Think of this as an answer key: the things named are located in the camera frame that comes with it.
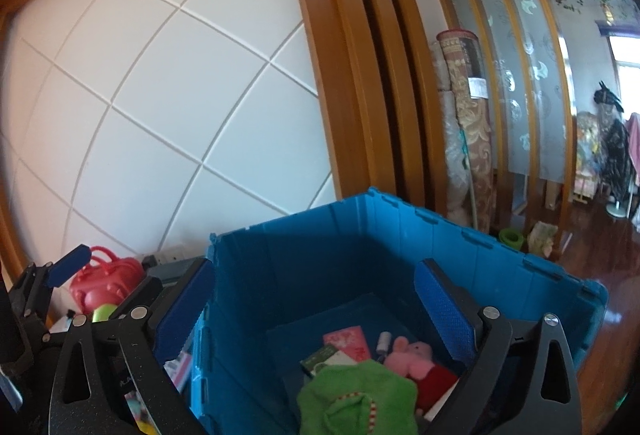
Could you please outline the pink pig plush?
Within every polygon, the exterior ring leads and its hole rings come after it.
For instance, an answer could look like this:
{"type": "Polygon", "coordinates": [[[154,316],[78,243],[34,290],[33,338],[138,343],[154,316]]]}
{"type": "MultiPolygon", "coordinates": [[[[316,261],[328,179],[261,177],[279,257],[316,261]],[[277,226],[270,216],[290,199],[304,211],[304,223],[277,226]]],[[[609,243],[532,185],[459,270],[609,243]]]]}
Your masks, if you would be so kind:
{"type": "Polygon", "coordinates": [[[416,409],[424,413],[432,409],[459,381],[457,375],[435,363],[430,345],[410,343],[407,337],[396,337],[383,365],[416,384],[416,409]]]}

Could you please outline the green fleece cloth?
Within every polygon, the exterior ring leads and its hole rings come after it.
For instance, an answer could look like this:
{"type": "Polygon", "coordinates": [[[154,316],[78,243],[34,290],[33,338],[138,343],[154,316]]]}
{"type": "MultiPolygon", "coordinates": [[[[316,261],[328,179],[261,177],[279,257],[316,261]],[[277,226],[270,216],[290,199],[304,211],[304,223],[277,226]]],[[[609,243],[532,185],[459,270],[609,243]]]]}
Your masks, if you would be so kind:
{"type": "Polygon", "coordinates": [[[413,381],[372,360],[328,366],[300,390],[302,434],[415,434],[413,381]]]}

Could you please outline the black gift bag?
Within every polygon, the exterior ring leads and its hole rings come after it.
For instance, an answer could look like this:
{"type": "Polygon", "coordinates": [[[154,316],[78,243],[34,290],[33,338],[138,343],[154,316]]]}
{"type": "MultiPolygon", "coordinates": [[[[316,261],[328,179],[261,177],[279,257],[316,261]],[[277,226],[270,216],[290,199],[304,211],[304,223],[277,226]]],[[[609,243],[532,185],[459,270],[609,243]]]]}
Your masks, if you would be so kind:
{"type": "Polygon", "coordinates": [[[153,299],[172,290],[182,292],[198,279],[203,269],[209,266],[205,257],[193,257],[169,264],[151,267],[140,287],[149,289],[153,299]]]}

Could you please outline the blue plastic storage crate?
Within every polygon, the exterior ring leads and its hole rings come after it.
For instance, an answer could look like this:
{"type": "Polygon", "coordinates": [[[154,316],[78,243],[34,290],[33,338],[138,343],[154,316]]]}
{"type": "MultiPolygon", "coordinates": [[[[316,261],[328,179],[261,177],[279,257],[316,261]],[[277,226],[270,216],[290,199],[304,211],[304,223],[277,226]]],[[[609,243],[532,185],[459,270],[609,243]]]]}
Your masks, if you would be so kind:
{"type": "MultiPolygon", "coordinates": [[[[368,360],[383,365],[407,337],[460,381],[465,367],[414,288],[427,259],[510,320],[558,316],[575,373],[608,299],[597,282],[375,190],[213,237],[207,255],[215,276],[194,330],[191,408],[209,434],[301,434],[297,396],[312,379],[300,362],[326,345],[324,334],[356,325],[368,360]]],[[[416,434],[431,434],[453,390],[427,413],[414,407],[416,434]]]]}

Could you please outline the rolled patterned carpet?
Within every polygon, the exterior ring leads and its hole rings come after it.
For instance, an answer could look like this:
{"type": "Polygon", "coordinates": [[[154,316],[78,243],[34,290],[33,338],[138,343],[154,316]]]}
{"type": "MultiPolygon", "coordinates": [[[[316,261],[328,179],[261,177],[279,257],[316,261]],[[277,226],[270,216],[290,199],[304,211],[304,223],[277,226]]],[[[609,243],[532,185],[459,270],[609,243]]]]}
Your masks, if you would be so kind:
{"type": "Polygon", "coordinates": [[[480,41],[473,32],[462,28],[440,32],[436,39],[447,67],[456,117],[470,162],[475,228],[489,233],[495,210],[494,159],[488,82],[480,41]]]}

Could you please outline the wooden glass partition screen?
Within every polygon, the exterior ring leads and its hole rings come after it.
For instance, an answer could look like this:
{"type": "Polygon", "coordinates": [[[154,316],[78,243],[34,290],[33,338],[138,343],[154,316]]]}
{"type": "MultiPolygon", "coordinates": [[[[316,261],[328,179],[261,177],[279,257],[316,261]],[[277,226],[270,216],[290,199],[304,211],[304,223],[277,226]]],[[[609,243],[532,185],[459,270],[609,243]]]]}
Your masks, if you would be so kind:
{"type": "Polygon", "coordinates": [[[552,0],[439,0],[443,42],[472,34],[488,89],[497,191],[494,226],[548,233],[556,261],[570,234],[575,168],[573,80],[552,0]]]}

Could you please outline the red toy suitcase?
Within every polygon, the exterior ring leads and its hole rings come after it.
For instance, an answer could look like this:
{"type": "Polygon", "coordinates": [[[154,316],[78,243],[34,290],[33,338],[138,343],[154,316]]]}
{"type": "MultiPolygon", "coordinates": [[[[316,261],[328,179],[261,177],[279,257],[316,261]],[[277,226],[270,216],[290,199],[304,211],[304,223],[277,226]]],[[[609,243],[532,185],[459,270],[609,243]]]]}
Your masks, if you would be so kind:
{"type": "Polygon", "coordinates": [[[133,257],[118,257],[99,245],[90,251],[90,262],[70,282],[70,295],[84,315],[103,305],[120,305],[144,278],[141,263],[133,257]]]}

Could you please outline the green plush toy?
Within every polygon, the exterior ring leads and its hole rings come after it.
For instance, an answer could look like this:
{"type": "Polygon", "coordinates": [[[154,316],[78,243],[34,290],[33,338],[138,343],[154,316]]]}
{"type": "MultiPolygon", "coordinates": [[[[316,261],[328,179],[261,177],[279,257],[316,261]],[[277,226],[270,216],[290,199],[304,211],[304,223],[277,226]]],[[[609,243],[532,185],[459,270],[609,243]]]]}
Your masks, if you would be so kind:
{"type": "Polygon", "coordinates": [[[96,309],[92,313],[92,321],[93,322],[102,322],[110,319],[111,314],[116,311],[117,305],[114,304],[103,304],[96,309]]]}

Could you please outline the pink tissue pack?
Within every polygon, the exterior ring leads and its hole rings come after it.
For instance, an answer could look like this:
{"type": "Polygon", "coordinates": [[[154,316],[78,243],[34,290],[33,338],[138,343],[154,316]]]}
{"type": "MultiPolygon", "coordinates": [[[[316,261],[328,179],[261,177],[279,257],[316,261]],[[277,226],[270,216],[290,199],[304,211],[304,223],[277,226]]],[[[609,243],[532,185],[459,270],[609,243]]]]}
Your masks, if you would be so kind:
{"type": "Polygon", "coordinates": [[[323,343],[331,344],[343,351],[356,363],[362,363],[371,358],[366,337],[359,325],[326,333],[323,335],[323,343]]]}

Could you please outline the green white deodorant box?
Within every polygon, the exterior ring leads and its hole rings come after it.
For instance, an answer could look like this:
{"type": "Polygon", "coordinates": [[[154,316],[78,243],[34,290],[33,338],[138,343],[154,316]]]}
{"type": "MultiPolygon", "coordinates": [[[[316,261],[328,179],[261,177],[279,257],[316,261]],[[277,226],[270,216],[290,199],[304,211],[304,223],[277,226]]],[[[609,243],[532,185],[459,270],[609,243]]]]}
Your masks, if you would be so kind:
{"type": "Polygon", "coordinates": [[[345,351],[342,351],[340,348],[337,348],[332,344],[326,344],[306,359],[303,359],[300,362],[300,366],[307,377],[313,379],[324,368],[333,366],[353,366],[356,365],[356,363],[357,361],[347,355],[345,351]]]}

